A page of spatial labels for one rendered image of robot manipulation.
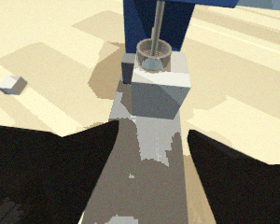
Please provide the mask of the blue arbor press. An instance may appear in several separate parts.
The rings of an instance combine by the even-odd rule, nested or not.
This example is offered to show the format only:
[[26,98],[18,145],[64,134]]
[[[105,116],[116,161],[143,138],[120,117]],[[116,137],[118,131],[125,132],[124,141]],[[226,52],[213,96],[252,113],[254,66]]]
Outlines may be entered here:
[[161,70],[180,51],[195,5],[239,0],[122,0],[125,52],[109,121],[119,132],[81,224],[189,224],[179,110],[174,119],[132,116],[136,60]]

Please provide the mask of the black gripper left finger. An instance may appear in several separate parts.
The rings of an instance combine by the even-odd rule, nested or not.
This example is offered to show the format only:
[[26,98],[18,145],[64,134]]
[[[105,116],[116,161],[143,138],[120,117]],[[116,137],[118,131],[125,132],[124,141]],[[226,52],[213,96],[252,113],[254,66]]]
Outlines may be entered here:
[[78,224],[118,132],[118,120],[66,136],[0,125],[0,167],[39,173],[52,224]]

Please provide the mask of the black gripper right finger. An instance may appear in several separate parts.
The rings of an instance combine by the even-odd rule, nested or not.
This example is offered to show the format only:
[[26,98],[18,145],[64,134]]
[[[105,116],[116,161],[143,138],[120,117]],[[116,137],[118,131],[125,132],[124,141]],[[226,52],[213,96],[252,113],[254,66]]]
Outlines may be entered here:
[[189,152],[217,224],[280,224],[280,164],[189,130]]

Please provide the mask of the small white cube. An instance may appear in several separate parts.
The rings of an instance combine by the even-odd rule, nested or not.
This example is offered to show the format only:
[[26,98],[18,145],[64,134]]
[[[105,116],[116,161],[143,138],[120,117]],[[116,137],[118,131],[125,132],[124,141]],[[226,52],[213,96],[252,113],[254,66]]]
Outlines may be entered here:
[[27,83],[22,77],[6,76],[0,83],[0,91],[4,94],[20,95],[27,86]]

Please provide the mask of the tan block with round hole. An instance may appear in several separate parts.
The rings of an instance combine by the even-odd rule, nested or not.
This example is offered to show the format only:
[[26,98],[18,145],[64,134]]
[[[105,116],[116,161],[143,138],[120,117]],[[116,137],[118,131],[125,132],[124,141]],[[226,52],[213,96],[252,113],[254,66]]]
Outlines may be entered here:
[[187,97],[191,83],[186,53],[172,51],[166,67],[147,70],[135,55],[132,76],[132,116],[174,119]]

